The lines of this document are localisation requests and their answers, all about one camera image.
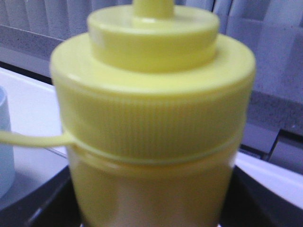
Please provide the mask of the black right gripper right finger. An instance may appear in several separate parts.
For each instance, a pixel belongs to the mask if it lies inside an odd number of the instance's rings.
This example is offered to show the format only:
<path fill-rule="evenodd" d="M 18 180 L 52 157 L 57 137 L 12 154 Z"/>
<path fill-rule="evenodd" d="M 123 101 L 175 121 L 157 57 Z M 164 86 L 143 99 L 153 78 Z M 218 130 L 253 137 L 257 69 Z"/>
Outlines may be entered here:
<path fill-rule="evenodd" d="M 222 227 L 301 227 L 303 209 L 276 195 L 236 166 L 219 224 Z"/>

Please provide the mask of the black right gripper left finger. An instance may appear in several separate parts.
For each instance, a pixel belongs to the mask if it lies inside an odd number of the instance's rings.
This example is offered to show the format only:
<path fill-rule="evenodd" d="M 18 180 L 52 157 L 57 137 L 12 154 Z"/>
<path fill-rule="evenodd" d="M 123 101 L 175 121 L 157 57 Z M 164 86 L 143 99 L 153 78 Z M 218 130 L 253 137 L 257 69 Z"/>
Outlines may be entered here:
<path fill-rule="evenodd" d="M 0 211 L 2 227 L 81 227 L 81 218 L 66 166 L 28 196 Z"/>

